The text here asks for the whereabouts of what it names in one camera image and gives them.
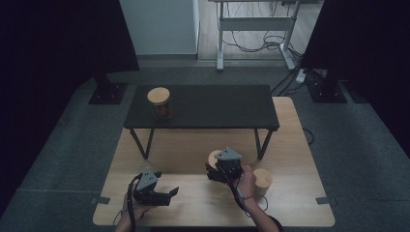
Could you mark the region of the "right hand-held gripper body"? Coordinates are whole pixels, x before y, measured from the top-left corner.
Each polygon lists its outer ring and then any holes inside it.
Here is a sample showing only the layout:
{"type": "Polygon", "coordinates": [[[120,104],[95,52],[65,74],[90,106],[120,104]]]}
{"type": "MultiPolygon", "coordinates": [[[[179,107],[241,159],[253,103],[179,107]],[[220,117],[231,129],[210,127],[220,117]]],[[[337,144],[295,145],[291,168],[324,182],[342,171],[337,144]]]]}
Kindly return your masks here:
{"type": "Polygon", "coordinates": [[[231,148],[221,150],[221,153],[216,155],[218,162],[216,163],[220,178],[217,182],[228,183],[238,180],[243,173],[241,159],[242,156],[231,148]]]}

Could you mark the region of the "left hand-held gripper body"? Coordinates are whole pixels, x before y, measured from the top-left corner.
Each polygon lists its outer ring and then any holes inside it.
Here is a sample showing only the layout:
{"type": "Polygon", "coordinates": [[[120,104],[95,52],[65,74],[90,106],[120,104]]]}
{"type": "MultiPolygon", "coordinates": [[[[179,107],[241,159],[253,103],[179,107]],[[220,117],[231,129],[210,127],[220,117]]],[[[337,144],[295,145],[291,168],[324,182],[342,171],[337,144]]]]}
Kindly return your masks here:
{"type": "Polygon", "coordinates": [[[132,197],[139,205],[145,206],[168,206],[171,197],[168,193],[155,191],[155,186],[159,178],[154,175],[154,171],[147,167],[138,175],[138,182],[133,190],[132,197]]]}

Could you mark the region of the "black shelf with metal legs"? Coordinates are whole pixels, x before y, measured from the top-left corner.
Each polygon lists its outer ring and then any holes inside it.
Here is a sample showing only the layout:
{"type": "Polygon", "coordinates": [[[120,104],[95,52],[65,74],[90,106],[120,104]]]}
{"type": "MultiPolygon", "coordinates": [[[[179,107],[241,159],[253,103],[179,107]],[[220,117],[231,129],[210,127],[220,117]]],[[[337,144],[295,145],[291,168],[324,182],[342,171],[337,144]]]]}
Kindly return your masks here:
{"type": "Polygon", "coordinates": [[[268,85],[139,85],[124,128],[130,131],[143,158],[149,157],[150,147],[141,144],[136,134],[140,129],[265,130],[265,139],[256,141],[261,160],[279,122],[268,85]],[[172,117],[166,120],[155,117],[147,99],[148,92],[157,87],[170,91],[172,117]]]}

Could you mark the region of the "person's left hand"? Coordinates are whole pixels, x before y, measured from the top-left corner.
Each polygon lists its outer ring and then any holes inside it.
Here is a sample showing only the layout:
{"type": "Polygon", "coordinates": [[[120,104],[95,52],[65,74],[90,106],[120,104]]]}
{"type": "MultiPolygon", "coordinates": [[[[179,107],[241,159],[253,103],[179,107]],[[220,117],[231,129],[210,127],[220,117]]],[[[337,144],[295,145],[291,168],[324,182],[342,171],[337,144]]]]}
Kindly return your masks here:
{"type": "MultiPolygon", "coordinates": [[[[128,198],[129,198],[128,195],[125,194],[120,221],[130,224],[131,218],[130,218],[130,210],[128,207],[128,198]]],[[[139,205],[135,202],[134,199],[132,200],[132,212],[133,212],[134,220],[143,218],[143,215],[147,213],[148,211],[150,211],[151,209],[152,209],[151,206],[139,205]]]]}

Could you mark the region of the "person's right hand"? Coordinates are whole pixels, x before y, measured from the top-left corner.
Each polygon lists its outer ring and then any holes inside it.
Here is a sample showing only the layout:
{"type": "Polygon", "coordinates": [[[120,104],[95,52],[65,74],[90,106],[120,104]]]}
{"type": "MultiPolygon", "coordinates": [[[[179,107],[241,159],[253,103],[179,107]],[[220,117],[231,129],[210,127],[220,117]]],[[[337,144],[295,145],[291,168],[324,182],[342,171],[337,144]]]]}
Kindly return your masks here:
{"type": "Polygon", "coordinates": [[[241,199],[248,203],[254,201],[254,189],[255,189],[255,182],[256,177],[253,174],[252,169],[249,165],[243,165],[243,174],[238,181],[237,184],[237,191],[241,199]]]}

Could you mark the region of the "black stand base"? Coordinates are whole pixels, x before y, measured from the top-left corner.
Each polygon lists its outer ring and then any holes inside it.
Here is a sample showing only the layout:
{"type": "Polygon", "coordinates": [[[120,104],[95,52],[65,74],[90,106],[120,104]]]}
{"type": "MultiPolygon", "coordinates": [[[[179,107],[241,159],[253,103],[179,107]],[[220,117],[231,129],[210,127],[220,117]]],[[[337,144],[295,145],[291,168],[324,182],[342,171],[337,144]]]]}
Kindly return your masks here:
{"type": "Polygon", "coordinates": [[[347,103],[338,87],[337,76],[327,70],[308,70],[306,86],[314,102],[347,103]]]}
{"type": "Polygon", "coordinates": [[[94,77],[97,88],[93,93],[90,104],[120,104],[127,90],[127,83],[111,82],[105,73],[94,77]]]}

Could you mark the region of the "white cabinet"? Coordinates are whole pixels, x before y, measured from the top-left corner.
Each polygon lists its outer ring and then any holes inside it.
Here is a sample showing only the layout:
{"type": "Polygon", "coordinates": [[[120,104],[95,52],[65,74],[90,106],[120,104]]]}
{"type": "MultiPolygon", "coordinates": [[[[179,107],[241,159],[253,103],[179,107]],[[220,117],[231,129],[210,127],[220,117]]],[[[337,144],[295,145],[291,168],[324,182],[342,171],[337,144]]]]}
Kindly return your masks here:
{"type": "Polygon", "coordinates": [[[120,0],[137,57],[195,59],[198,0],[120,0]]]}

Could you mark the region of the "dark curtain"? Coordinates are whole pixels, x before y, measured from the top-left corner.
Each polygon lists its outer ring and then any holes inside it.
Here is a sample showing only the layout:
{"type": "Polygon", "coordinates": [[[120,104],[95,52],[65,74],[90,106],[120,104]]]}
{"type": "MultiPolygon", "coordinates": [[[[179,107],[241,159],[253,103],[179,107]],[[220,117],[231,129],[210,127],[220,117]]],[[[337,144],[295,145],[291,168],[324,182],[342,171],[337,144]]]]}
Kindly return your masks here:
{"type": "Polygon", "coordinates": [[[73,92],[137,68],[120,0],[0,0],[0,217],[73,92]]]}
{"type": "Polygon", "coordinates": [[[347,78],[410,158],[410,0],[324,0],[302,66],[347,78]]]}

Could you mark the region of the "white desk frame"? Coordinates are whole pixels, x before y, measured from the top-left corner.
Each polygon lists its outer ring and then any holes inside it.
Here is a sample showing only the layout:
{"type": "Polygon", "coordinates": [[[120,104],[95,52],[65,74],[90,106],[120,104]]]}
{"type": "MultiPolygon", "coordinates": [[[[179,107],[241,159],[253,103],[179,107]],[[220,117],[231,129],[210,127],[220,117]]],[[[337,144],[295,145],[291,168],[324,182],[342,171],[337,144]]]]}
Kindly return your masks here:
{"type": "Polygon", "coordinates": [[[219,36],[217,46],[217,71],[222,72],[224,69],[223,58],[223,33],[227,31],[280,31],[285,33],[284,41],[279,45],[279,51],[288,68],[293,71],[296,68],[292,60],[290,52],[290,40],[297,21],[298,12],[303,0],[279,0],[282,2],[294,2],[295,8],[293,13],[289,16],[245,16],[245,17],[230,17],[224,15],[224,7],[228,3],[237,2],[274,2],[275,0],[208,0],[216,3],[220,12],[218,13],[219,36]]]}

